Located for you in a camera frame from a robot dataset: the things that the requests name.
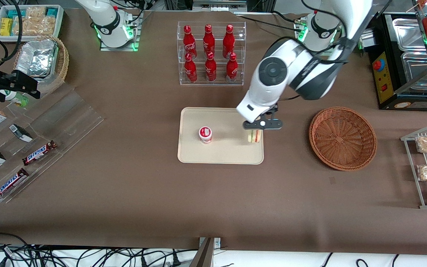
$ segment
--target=beige tray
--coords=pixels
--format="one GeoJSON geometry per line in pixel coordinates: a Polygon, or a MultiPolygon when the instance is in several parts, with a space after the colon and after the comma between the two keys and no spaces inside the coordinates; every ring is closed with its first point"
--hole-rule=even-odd
{"type": "Polygon", "coordinates": [[[260,164],[263,138],[248,142],[244,118],[234,108],[184,108],[179,127],[178,159],[183,163],[260,164]],[[212,129],[212,142],[200,142],[199,129],[212,129]]]}

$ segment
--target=coca-cola logo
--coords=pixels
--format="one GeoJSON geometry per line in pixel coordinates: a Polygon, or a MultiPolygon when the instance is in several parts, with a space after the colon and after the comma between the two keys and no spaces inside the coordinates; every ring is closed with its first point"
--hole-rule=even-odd
{"type": "Polygon", "coordinates": [[[205,72],[212,75],[212,74],[215,74],[217,70],[216,69],[212,70],[211,68],[205,68],[205,72]]]}
{"type": "Polygon", "coordinates": [[[194,49],[195,49],[195,43],[185,45],[185,50],[194,50],[194,49]]]}

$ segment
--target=wicker basket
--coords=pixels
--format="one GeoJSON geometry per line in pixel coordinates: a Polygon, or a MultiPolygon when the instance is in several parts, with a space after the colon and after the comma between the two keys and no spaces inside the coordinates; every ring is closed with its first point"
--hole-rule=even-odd
{"type": "Polygon", "coordinates": [[[377,137],[367,120],[339,106],[324,109],[312,119],[309,139],[319,159],[341,171],[362,169],[377,152],[377,137]]]}
{"type": "MultiPolygon", "coordinates": [[[[47,39],[50,39],[56,42],[58,45],[59,51],[57,53],[57,63],[56,63],[56,69],[55,69],[56,76],[50,82],[47,82],[47,81],[44,82],[45,79],[39,82],[39,84],[37,85],[37,89],[41,93],[51,93],[55,89],[59,88],[59,86],[61,86],[64,83],[65,77],[68,71],[68,51],[64,46],[63,42],[60,39],[55,38],[53,36],[49,36],[49,35],[39,36],[36,38],[36,41],[43,41],[47,39]]],[[[17,61],[19,60],[20,55],[21,55],[21,49],[19,49],[19,51],[16,54],[14,69],[16,69],[16,64],[17,64],[17,61]]]]}

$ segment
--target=red coca-cola bottle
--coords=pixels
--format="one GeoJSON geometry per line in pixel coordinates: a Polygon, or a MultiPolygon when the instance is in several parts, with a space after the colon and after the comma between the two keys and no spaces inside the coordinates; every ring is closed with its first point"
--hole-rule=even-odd
{"type": "Polygon", "coordinates": [[[189,83],[195,83],[197,81],[197,69],[195,63],[192,61],[191,54],[185,54],[185,74],[187,75],[189,83]]]}
{"type": "Polygon", "coordinates": [[[214,54],[212,52],[207,54],[207,61],[205,61],[205,78],[209,82],[217,79],[217,63],[214,60],[214,54]]]}
{"type": "Polygon", "coordinates": [[[210,52],[215,56],[215,37],[212,34],[212,25],[205,25],[205,35],[203,36],[203,51],[206,55],[210,52]]]}
{"type": "Polygon", "coordinates": [[[222,55],[228,59],[230,56],[230,53],[234,51],[235,47],[235,37],[234,37],[234,26],[227,25],[227,33],[224,37],[224,51],[222,55]]]}
{"type": "Polygon", "coordinates": [[[227,82],[234,83],[237,79],[237,54],[234,52],[230,53],[230,60],[227,62],[227,82]]]}
{"type": "Polygon", "coordinates": [[[197,50],[195,49],[195,38],[192,35],[192,31],[189,25],[184,26],[184,49],[187,54],[192,55],[192,59],[197,57],[197,50]]]}

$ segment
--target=white floor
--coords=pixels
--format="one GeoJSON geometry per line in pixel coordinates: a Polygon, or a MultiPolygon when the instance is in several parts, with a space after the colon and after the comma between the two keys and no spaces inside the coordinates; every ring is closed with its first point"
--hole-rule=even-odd
{"type": "MultiPolygon", "coordinates": [[[[159,249],[149,249],[145,253],[159,249]]],[[[166,253],[171,253],[170,249],[161,249],[166,253]]],[[[59,250],[54,251],[54,255],[58,257],[74,257],[78,258],[84,250],[59,250]]],[[[90,257],[83,258],[80,261],[80,267],[92,267],[93,264],[105,254],[105,251],[98,252],[90,257]]],[[[238,251],[238,250],[216,250],[213,257],[213,267],[224,267],[229,264],[234,264],[234,267],[321,267],[328,253],[307,253],[307,252],[271,252],[271,251],[238,251]]],[[[151,264],[158,259],[162,254],[156,253],[145,256],[147,264],[151,264]]],[[[179,253],[178,258],[181,262],[191,260],[195,255],[195,251],[179,253]]],[[[393,254],[355,254],[355,253],[334,253],[330,258],[327,267],[356,267],[356,260],[363,259],[369,267],[391,267],[393,254]]],[[[0,262],[4,257],[4,253],[0,252],[0,262]]],[[[127,257],[122,255],[114,255],[107,260],[105,267],[120,267],[127,262],[127,257]]],[[[68,267],[75,267],[76,260],[63,259],[68,267]]],[[[168,257],[167,262],[172,264],[172,257],[168,257]]],[[[163,260],[159,260],[151,265],[151,267],[160,267],[163,260]]],[[[138,257],[136,267],[141,266],[141,260],[138,257]]],[[[27,267],[23,261],[16,261],[14,267],[27,267]]],[[[400,255],[395,267],[427,267],[427,256],[421,255],[400,255]]]]}

